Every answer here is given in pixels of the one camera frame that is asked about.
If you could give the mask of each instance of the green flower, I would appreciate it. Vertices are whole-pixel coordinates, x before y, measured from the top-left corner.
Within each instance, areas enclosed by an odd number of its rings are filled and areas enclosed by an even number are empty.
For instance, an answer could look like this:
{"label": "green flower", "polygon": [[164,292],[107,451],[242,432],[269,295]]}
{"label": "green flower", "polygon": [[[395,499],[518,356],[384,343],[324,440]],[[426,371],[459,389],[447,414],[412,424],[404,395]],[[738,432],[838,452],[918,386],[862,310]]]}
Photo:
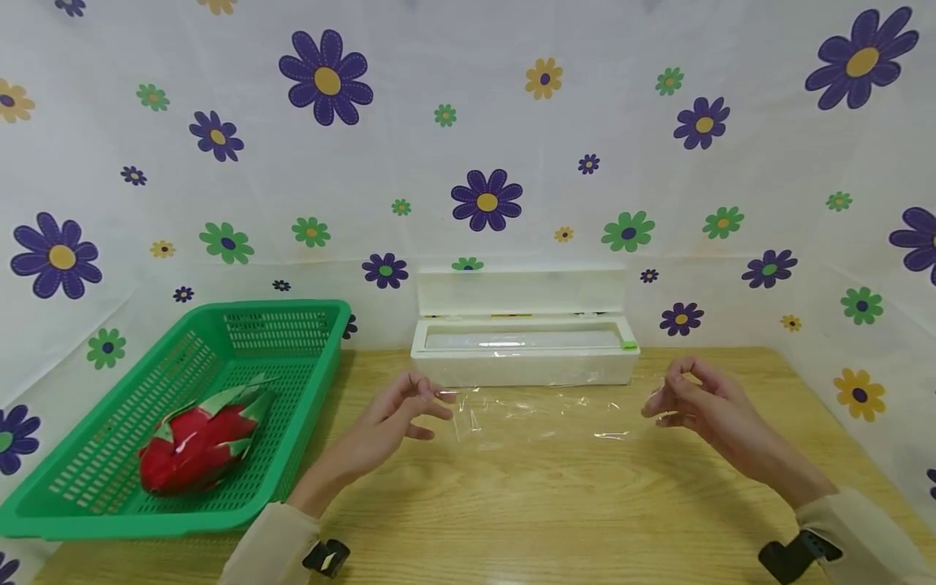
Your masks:
{"label": "green flower", "polygon": [[208,253],[212,256],[220,254],[227,264],[234,264],[234,260],[246,264],[247,257],[254,253],[254,248],[247,245],[247,234],[235,232],[228,222],[221,224],[221,227],[205,224],[205,229],[208,231],[201,232],[198,237],[208,244]]}
{"label": "green flower", "polygon": [[685,76],[680,73],[679,67],[673,69],[667,67],[663,75],[656,76],[656,91],[660,92],[660,95],[673,95],[676,90],[682,87],[683,77]]}
{"label": "green flower", "polygon": [[717,212],[705,218],[706,226],[702,228],[702,233],[708,233],[709,240],[715,238],[724,240],[731,235],[731,232],[738,231],[741,228],[741,220],[743,219],[744,213],[738,213],[737,207],[730,210],[720,207]]}
{"label": "green flower", "polygon": [[484,268],[484,262],[478,261],[474,256],[459,258],[458,262],[452,263],[452,270],[455,271],[480,271],[482,268]]}
{"label": "green flower", "polygon": [[445,128],[446,126],[451,126],[456,120],[455,110],[452,108],[451,104],[439,104],[439,109],[435,111],[436,124]]}
{"label": "green flower", "polygon": [[852,196],[848,195],[847,193],[843,193],[842,191],[828,196],[828,201],[826,201],[828,208],[837,212],[840,212],[841,210],[847,210],[851,204]]}
{"label": "green flower", "polygon": [[144,106],[149,106],[153,111],[166,111],[169,100],[166,98],[166,92],[150,83],[149,85],[141,83],[137,92],[139,102]]}
{"label": "green flower", "polygon": [[97,337],[88,340],[88,347],[91,348],[87,356],[88,361],[95,363],[95,370],[104,366],[113,368],[117,365],[117,360],[126,355],[124,345],[126,339],[120,336],[120,331],[102,329],[97,332]]}
{"label": "green flower", "polygon": [[881,306],[881,295],[872,295],[871,289],[862,286],[860,290],[849,288],[845,291],[847,297],[841,298],[841,304],[845,305],[845,316],[852,317],[856,325],[874,323],[874,318],[884,313],[884,307]]}
{"label": "green flower", "polygon": [[393,202],[393,206],[390,209],[392,209],[393,212],[397,215],[403,216],[409,215],[409,212],[412,208],[410,207],[409,201],[406,199],[397,199]]}
{"label": "green flower", "polygon": [[607,234],[602,236],[601,243],[611,244],[612,252],[619,252],[622,248],[636,252],[638,246],[650,243],[650,230],[656,227],[654,222],[644,221],[646,219],[646,212],[637,212],[633,218],[628,212],[618,215],[617,224],[605,226]]}
{"label": "green flower", "polygon": [[304,241],[310,248],[320,246],[325,247],[325,242],[331,240],[329,234],[329,225],[320,224],[314,217],[309,219],[296,218],[296,224],[293,226],[296,232],[296,241]]}

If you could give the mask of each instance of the yellow flower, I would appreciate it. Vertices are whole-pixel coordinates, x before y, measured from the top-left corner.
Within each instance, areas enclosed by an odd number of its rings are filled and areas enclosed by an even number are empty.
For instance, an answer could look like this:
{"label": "yellow flower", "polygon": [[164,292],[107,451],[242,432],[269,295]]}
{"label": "yellow flower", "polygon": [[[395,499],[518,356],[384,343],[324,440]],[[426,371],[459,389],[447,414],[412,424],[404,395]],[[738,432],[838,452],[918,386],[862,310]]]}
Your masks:
{"label": "yellow flower", "polygon": [[556,230],[556,235],[553,236],[559,243],[566,243],[569,240],[572,240],[572,228],[569,226],[560,227]]}
{"label": "yellow flower", "polygon": [[150,254],[157,258],[168,258],[175,254],[175,246],[172,245],[171,241],[154,241],[153,247],[150,248]]}
{"label": "yellow flower", "polygon": [[225,14],[234,14],[233,4],[237,4],[237,0],[198,0],[198,3],[202,6],[208,5],[208,8],[211,9],[212,14],[218,16],[223,10]]}
{"label": "yellow flower", "polygon": [[10,85],[0,78],[0,116],[10,124],[16,119],[29,120],[33,116],[27,111],[36,107],[33,100],[26,97],[26,90],[19,85]]}
{"label": "yellow flower", "polygon": [[556,60],[549,57],[548,61],[536,59],[536,68],[527,70],[527,91],[533,92],[533,99],[545,96],[552,97],[552,92],[558,92],[563,83],[559,79],[563,76],[563,68],[556,66]]}
{"label": "yellow flower", "polygon": [[854,373],[848,368],[841,371],[841,378],[836,378],[835,388],[839,389],[839,404],[848,406],[852,417],[864,417],[868,422],[874,422],[874,413],[883,413],[885,410],[884,387],[872,384],[870,375],[864,370]]}
{"label": "yellow flower", "polygon": [[799,322],[799,317],[794,314],[785,314],[780,322],[791,331],[799,331],[799,328],[802,327],[802,324]]}

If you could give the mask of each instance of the hand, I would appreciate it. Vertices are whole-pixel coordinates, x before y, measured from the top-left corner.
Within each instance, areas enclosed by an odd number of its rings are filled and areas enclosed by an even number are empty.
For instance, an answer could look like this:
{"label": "hand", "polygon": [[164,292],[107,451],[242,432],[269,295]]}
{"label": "hand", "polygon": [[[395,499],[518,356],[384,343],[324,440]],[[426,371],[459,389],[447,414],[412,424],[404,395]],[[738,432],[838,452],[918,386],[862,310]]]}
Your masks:
{"label": "hand", "polygon": [[286,502],[313,518],[320,517],[341,489],[380,467],[400,448],[404,437],[434,438],[434,432],[412,421],[420,415],[450,420],[452,412],[436,400],[454,403],[456,395],[419,372],[400,374],[322,453]]}
{"label": "hand", "polygon": [[[702,384],[683,377],[691,373]],[[699,358],[674,359],[641,414],[696,432],[735,469],[777,491],[794,509],[838,489],[761,418],[737,382]]]}

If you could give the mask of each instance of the white dispenser lid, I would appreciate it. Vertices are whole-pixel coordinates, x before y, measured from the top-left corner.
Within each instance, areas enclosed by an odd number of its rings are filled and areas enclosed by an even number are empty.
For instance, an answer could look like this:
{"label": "white dispenser lid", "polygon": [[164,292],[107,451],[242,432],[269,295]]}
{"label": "white dispenser lid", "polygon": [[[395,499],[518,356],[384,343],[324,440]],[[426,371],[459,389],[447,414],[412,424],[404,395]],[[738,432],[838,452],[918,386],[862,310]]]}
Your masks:
{"label": "white dispenser lid", "polygon": [[585,271],[446,271],[417,274],[419,314],[619,313],[622,269]]}

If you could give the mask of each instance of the plastic basket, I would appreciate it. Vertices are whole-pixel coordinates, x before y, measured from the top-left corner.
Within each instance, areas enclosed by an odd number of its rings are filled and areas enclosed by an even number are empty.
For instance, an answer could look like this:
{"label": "plastic basket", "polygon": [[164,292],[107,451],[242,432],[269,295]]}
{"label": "plastic basket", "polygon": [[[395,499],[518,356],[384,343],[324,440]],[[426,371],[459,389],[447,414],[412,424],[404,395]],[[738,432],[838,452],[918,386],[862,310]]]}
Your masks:
{"label": "plastic basket", "polygon": [[[0,534],[154,538],[251,522],[288,495],[341,359],[341,300],[209,304],[186,314],[0,507]],[[138,450],[172,410],[258,373],[276,398],[238,470],[216,489],[154,498]]]}

